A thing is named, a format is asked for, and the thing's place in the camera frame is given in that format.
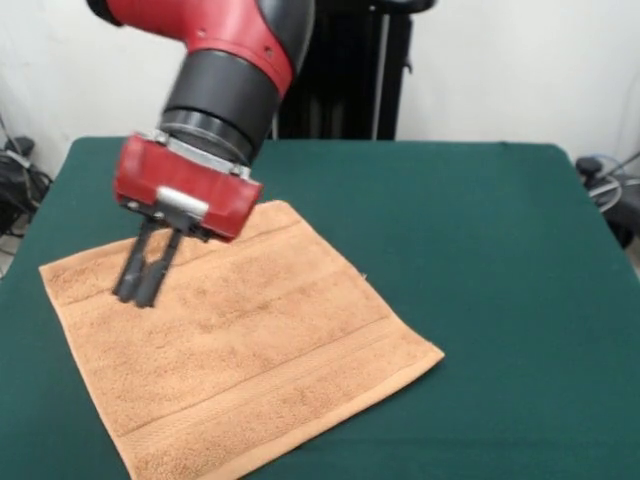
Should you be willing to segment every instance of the red gripper housing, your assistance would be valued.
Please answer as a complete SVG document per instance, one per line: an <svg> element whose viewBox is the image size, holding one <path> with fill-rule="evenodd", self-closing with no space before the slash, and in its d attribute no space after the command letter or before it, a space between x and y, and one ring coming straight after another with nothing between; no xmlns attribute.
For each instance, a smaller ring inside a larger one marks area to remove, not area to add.
<svg viewBox="0 0 640 480"><path fill-rule="evenodd" d="M227 241L240 234L263 190L252 180L198 165L164 145L131 136L116 170L116 199L154 207L160 187L206 203L208 210L200 226Z"/></svg>

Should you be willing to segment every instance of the terry cloth towel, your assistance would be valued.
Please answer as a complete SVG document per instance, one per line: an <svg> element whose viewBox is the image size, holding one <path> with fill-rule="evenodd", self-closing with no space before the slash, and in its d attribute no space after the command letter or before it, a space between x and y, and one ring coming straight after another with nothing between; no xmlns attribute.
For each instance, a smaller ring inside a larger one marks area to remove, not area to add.
<svg viewBox="0 0 640 480"><path fill-rule="evenodd" d="M443 358L286 203L258 206L231 245L185 240L154 309L111 295L131 244L41 273L134 479L241 477Z"/></svg>

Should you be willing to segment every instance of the table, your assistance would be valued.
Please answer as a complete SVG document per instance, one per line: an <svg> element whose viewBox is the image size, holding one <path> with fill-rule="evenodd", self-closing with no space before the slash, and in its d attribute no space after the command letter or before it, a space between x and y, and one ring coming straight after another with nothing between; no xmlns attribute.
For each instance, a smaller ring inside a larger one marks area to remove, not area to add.
<svg viewBox="0 0 640 480"><path fill-rule="evenodd" d="M0 286L4 479L127 477L37 272L136 234L121 144L74 144ZM253 478L640 478L640 285L560 149L283 141L255 176L447 357Z"/></svg>

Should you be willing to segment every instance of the white wall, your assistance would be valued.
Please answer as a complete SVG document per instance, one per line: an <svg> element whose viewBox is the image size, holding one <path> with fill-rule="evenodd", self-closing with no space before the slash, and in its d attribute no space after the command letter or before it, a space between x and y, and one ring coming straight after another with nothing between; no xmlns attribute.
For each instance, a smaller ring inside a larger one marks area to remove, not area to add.
<svg viewBox="0 0 640 480"><path fill-rule="evenodd" d="M151 129L182 57L84 0L0 8L0 109L49 172L83 135ZM572 156L640 146L640 2L440 0L415 18L401 139L552 142Z"/></svg>

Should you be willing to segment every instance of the black equipment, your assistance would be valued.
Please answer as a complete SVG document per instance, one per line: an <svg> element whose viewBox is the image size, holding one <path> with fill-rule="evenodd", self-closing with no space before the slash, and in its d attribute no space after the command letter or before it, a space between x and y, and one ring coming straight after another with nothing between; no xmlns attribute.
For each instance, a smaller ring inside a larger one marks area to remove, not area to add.
<svg viewBox="0 0 640 480"><path fill-rule="evenodd" d="M0 237L19 236L14 224L22 216L31 221L52 183L28 160L34 147L30 138L17 137L0 150Z"/></svg>
<svg viewBox="0 0 640 480"><path fill-rule="evenodd" d="M640 177L620 171L639 157L634 155L609 171L597 157L583 157L576 162L585 188L623 249L634 238L640 238Z"/></svg>
<svg viewBox="0 0 640 480"><path fill-rule="evenodd" d="M272 138L394 140L411 15L436 0L317 0L300 78Z"/></svg>

